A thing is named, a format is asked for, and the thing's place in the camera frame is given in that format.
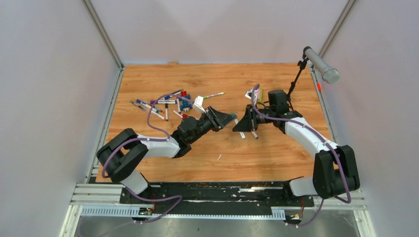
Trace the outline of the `white pen body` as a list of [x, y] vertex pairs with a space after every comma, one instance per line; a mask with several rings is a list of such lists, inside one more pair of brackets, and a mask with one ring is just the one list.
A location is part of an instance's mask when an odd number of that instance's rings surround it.
[[236, 119], [234, 119], [234, 122], [235, 122], [235, 126], [232, 129], [233, 132], [239, 133], [239, 135], [242, 139], [246, 139], [246, 136], [245, 136], [244, 132], [241, 130], [241, 125], [240, 125], [239, 120], [236, 118]]

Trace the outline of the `green capped white pen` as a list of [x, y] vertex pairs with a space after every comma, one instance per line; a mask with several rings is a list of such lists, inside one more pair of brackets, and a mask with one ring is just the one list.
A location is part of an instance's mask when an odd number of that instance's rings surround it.
[[212, 97], [216, 97], [216, 96], [220, 96], [220, 95], [224, 95], [224, 94], [225, 94], [225, 92], [219, 92], [219, 93], [204, 96], [203, 98], [208, 99], [208, 98], [212, 98]]

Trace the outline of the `red capped short pen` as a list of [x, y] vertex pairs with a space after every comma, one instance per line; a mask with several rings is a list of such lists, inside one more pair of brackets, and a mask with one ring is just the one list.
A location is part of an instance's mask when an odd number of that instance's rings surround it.
[[174, 112], [177, 116], [179, 116], [180, 118], [182, 118], [182, 119], [184, 119], [184, 118], [188, 117], [186, 114], [183, 114], [183, 113], [178, 112], [178, 111], [176, 111], [176, 110], [173, 110], [173, 112]]

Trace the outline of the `black capped pen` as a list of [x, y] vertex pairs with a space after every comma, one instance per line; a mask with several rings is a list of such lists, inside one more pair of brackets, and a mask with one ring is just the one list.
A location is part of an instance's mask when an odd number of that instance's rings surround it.
[[168, 104], [165, 104], [165, 119], [168, 121]]

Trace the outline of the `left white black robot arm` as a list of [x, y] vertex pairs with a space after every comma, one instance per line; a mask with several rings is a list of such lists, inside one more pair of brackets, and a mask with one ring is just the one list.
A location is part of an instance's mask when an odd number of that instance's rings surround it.
[[139, 204], [151, 199], [149, 182], [137, 171], [144, 158], [180, 158], [191, 145], [209, 131], [218, 132], [236, 119], [236, 115], [209, 106], [200, 118], [186, 116], [169, 137], [147, 137], [126, 128], [96, 152], [104, 176], [123, 184]]

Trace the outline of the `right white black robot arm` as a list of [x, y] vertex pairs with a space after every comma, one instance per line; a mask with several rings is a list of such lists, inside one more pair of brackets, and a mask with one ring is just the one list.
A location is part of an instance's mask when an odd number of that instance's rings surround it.
[[233, 127], [234, 132], [255, 133], [260, 124], [272, 123], [295, 139], [314, 158], [313, 174], [286, 182], [283, 202], [295, 206], [302, 196], [336, 198], [360, 188], [355, 153], [349, 145], [341, 146], [315, 130], [306, 119], [288, 104], [283, 90], [268, 92], [268, 105], [259, 109], [260, 89], [249, 90], [245, 97], [251, 100], [245, 114]]

